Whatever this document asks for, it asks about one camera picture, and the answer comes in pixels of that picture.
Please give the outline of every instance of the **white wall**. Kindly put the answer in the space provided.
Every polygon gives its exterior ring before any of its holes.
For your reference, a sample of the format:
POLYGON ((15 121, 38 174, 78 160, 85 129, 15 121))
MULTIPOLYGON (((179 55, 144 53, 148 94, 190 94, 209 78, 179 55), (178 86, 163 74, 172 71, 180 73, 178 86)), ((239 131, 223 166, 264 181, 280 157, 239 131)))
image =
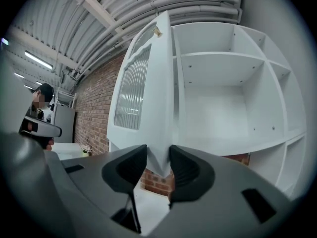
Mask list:
POLYGON ((317 60, 313 37, 289 0, 243 0, 241 25, 268 34, 298 80, 307 119, 304 164, 293 196, 306 192, 317 170, 317 60))

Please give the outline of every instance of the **person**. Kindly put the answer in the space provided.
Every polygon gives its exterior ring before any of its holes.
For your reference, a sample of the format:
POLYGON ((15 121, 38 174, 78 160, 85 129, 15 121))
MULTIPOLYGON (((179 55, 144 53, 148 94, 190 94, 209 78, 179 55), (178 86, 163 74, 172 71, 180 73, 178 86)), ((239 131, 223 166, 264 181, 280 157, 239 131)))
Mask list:
MULTIPOLYGON (((37 118, 38 109, 49 107, 52 98, 53 88, 46 83, 40 85, 32 94, 32 104, 29 110, 27 111, 26 116, 37 118)), ((27 130, 32 130, 32 124, 30 122, 27 123, 27 130)), ((50 139, 48 145, 46 146, 46 150, 52 150, 52 145, 54 145, 54 141, 53 139, 50 139)))

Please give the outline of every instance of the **white ceiling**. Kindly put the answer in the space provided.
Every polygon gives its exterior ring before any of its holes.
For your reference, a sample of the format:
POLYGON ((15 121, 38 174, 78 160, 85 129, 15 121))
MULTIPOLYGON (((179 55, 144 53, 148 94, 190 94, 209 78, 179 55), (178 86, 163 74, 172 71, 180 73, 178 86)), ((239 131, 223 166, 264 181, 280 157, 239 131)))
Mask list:
POLYGON ((36 81, 72 92, 75 84, 114 55, 155 15, 170 11, 171 25, 199 21, 239 23, 241 0, 29 0, 11 24, 2 51, 25 85, 36 81), (215 12, 217 8, 230 8, 215 12), (110 34, 98 40, 107 29, 110 34), (28 51, 50 70, 25 56, 28 51), (79 74, 81 68, 89 68, 79 74))

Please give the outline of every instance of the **white cabinet door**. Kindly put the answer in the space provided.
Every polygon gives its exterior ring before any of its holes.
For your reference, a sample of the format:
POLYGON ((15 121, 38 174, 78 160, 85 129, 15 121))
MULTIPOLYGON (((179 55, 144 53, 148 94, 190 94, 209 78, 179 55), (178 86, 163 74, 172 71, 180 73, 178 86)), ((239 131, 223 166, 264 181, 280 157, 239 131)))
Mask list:
POLYGON ((110 151, 146 144, 147 168, 167 176, 173 94, 171 29, 166 11, 134 37, 125 55, 109 112, 110 151))

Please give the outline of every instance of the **white shelving unit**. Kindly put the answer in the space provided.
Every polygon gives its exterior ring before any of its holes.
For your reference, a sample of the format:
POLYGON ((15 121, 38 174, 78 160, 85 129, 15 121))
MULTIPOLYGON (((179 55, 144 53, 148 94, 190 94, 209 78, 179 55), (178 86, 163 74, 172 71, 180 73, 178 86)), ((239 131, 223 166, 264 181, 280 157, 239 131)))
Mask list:
POLYGON ((147 168, 162 176, 169 174, 171 144, 218 156, 250 153, 250 168, 291 197, 305 152, 306 117, 295 75, 266 34, 216 22, 170 27, 164 12, 127 51, 107 132, 111 149, 147 144, 147 168), (131 55, 154 24, 156 33, 131 55), (124 74, 138 71, 146 52, 144 84, 128 84, 136 93, 144 91, 135 111, 138 95, 121 94, 121 89, 124 74), (117 106, 127 110, 124 126, 114 124, 121 115, 117 106), (129 122, 136 117, 140 126, 133 129, 129 122))

